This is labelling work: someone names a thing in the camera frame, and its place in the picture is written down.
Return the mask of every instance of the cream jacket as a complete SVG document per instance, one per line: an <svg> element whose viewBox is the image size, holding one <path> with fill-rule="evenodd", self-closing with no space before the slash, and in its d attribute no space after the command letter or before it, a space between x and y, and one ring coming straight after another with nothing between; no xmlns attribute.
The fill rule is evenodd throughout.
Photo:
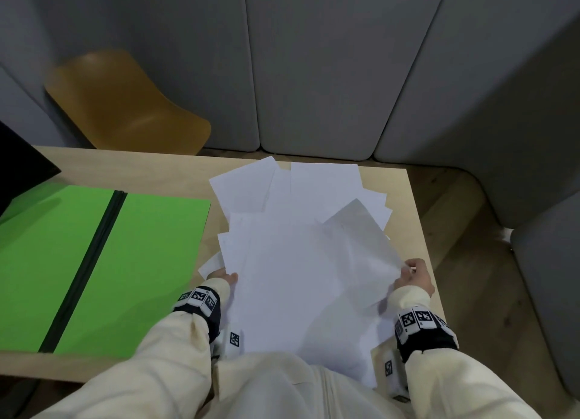
<svg viewBox="0 0 580 419"><path fill-rule="evenodd" d="M230 295L225 280L204 285L225 304ZM405 286L393 292L388 304L429 307L429 300L421 288ZM493 372L457 350L414 352L405 368L414 410L407 416L540 417ZM212 387L213 399L206 403ZM402 405L290 353L250 353L219 361L212 369L205 320L174 312L151 328L132 358L36 417L395 419L405 417Z"/></svg>

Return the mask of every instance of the sleeve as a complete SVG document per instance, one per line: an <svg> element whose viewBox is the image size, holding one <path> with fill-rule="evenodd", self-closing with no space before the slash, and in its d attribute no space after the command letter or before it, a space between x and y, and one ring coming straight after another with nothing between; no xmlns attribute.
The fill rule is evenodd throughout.
<svg viewBox="0 0 580 419"><path fill-rule="evenodd" d="M216 291L225 307L230 286L224 279L209 279L202 286ZM36 417L192 418L210 387L208 324L201 315L178 310L151 328L133 357Z"/></svg>
<svg viewBox="0 0 580 419"><path fill-rule="evenodd" d="M429 309L429 303L428 293L417 286L399 288L388 298L388 305L401 311ZM415 350L405 370L417 419L540 419L495 373L453 348Z"/></svg>

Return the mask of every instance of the mustard plastic chair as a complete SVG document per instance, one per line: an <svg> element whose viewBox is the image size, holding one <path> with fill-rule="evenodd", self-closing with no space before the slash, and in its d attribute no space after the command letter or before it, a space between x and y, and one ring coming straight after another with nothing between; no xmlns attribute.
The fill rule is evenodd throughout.
<svg viewBox="0 0 580 419"><path fill-rule="evenodd" d="M76 57L55 68L45 88L97 149L195 155L211 132L123 50Z"/></svg>

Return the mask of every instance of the wooden table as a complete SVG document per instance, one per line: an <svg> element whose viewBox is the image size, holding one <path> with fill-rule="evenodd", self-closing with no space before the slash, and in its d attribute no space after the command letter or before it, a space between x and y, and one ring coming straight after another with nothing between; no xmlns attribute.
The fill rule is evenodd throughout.
<svg viewBox="0 0 580 419"><path fill-rule="evenodd" d="M195 197L212 202L204 235L199 247L195 270L219 251L218 233L228 231L226 218L208 180L253 160L213 158L205 156L162 155L99 151L92 149L38 147L49 160L62 169L56 182L129 193L164 196ZM290 163L280 162L282 168ZM386 205L393 209L385 233L403 259L421 257L427 262L432 276L431 261L425 245L421 223L415 207L407 171L401 168L359 167L365 188L387 193ZM195 274L193 284L201 278ZM444 316L435 293L431 308ZM382 372L378 355L381 347L373 350L375 369ZM0 352L0 374L41 379L86 382L88 379L118 362L115 359L90 357L62 357L50 353Z"/></svg>

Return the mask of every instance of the hand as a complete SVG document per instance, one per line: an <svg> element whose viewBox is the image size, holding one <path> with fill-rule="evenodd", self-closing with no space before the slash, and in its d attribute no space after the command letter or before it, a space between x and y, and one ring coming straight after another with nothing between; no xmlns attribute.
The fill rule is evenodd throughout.
<svg viewBox="0 0 580 419"><path fill-rule="evenodd" d="M393 284L395 289L411 284L424 289L429 297L432 297L435 293L435 287L431 283L431 276L427 271L425 261L423 259L409 259L405 263L406 265L401 268L401 277Z"/></svg>
<svg viewBox="0 0 580 419"><path fill-rule="evenodd" d="M220 268L208 275L208 279L224 279L231 286L238 283L238 273L228 274L225 268Z"/></svg>

